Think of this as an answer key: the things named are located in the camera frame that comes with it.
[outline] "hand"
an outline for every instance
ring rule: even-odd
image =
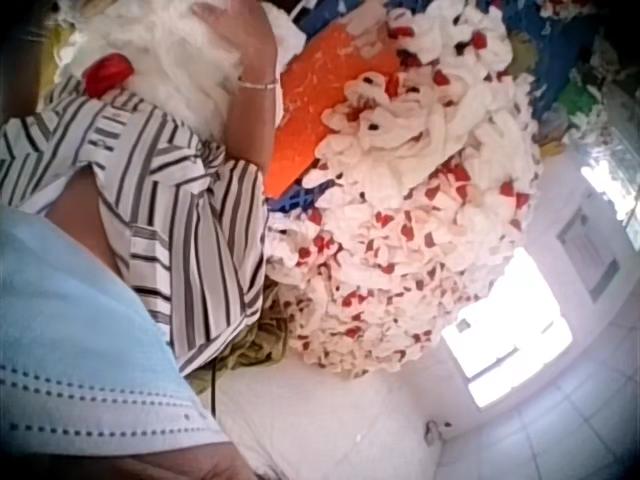
[[[216,35],[238,51],[244,80],[273,81],[278,49],[269,19],[257,0],[227,0],[226,9],[196,2],[192,10]]]

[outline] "black cable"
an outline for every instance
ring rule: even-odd
[[[216,377],[218,370],[218,360],[211,360],[211,415],[216,418]]]

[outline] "blue fabric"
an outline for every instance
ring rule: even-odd
[[[3,207],[0,432],[17,453],[70,455],[226,440],[136,294],[44,218]]]

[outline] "window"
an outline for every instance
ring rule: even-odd
[[[640,158],[611,128],[611,143],[587,152],[582,175],[613,203],[633,247],[640,251]]]
[[[533,376],[572,340],[558,302],[523,248],[489,297],[461,310],[443,336],[481,408]]]

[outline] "bright window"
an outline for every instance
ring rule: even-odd
[[[558,302],[523,248],[489,297],[461,310],[458,320],[443,336],[479,407],[533,376],[572,340]]]

